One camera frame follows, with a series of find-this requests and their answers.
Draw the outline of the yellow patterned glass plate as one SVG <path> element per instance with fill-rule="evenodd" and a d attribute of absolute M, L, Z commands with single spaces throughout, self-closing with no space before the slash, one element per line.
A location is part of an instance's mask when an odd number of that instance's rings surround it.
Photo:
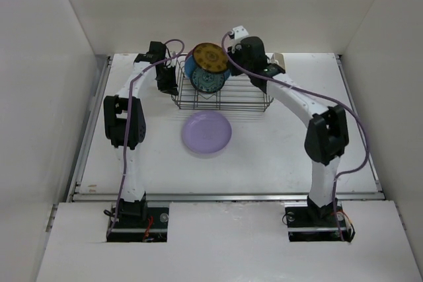
<path fill-rule="evenodd" d="M 209 73 L 224 73 L 227 70 L 228 58 L 217 44 L 204 42 L 192 50 L 196 65 Z"/>

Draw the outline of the metal wire dish rack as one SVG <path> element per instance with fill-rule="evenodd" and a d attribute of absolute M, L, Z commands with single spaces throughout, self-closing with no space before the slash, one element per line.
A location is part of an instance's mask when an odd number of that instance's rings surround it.
<path fill-rule="evenodd" d="M 178 95 L 171 97 L 181 110 L 264 112 L 273 102 L 273 98 L 254 87 L 246 75 L 229 77 L 223 88 L 213 94 L 200 92 L 185 74 L 184 60 L 182 56 L 176 62 Z"/>

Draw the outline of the lavender plastic plate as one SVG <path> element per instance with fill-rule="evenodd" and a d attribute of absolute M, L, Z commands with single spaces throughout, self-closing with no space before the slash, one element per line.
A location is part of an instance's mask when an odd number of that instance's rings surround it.
<path fill-rule="evenodd" d="M 232 127 L 222 114 L 203 110 L 192 114 L 182 127 L 182 141 L 194 153 L 211 155 L 223 150 L 231 140 Z"/>

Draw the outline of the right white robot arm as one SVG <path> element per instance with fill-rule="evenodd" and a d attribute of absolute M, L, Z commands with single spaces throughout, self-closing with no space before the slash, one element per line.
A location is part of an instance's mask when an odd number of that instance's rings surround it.
<path fill-rule="evenodd" d="M 348 125 L 343 107 L 326 106 L 297 87 L 278 64 L 270 63 L 263 41 L 231 31 L 226 48 L 232 75 L 246 74 L 253 86 L 281 102 L 306 127 L 305 152 L 312 162 L 312 183 L 307 196 L 306 217 L 321 225 L 336 213 L 337 199 L 332 192 L 340 158 L 349 144 Z"/>

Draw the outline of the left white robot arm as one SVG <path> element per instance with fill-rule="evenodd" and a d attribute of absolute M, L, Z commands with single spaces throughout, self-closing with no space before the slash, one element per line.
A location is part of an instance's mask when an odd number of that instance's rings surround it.
<path fill-rule="evenodd" d="M 139 53 L 133 62 L 133 71 L 124 86 L 103 100 L 105 136 L 119 154 L 122 180 L 115 211 L 110 216 L 125 218 L 133 227 L 144 225 L 148 211 L 145 203 L 145 186 L 139 171 L 141 144 L 147 127 L 141 105 L 150 85 L 155 83 L 159 92 L 176 96 L 177 55 L 167 47 L 170 41 L 150 42 L 147 53 Z"/>

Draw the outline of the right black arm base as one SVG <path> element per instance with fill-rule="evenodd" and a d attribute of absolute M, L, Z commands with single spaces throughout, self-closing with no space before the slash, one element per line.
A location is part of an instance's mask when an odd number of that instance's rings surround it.
<path fill-rule="evenodd" d="M 317 207 L 308 201 L 306 205 L 286 205 L 284 221 L 290 242 L 351 242 L 356 231 L 347 218 L 341 203 Z"/>

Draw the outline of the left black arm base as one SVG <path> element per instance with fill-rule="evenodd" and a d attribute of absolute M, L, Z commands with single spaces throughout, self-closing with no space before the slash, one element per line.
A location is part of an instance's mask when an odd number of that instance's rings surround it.
<path fill-rule="evenodd" d="M 106 233 L 107 242 L 167 242 L 169 224 L 168 207 L 148 207 L 145 219 L 118 219 Z"/>

